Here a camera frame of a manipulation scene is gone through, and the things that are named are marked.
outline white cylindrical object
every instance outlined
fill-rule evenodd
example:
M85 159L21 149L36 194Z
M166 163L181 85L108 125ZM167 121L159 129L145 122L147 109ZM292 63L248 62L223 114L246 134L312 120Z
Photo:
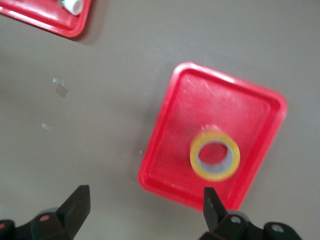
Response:
M82 12L84 8L84 0L64 0L63 6L70 13L77 16Z

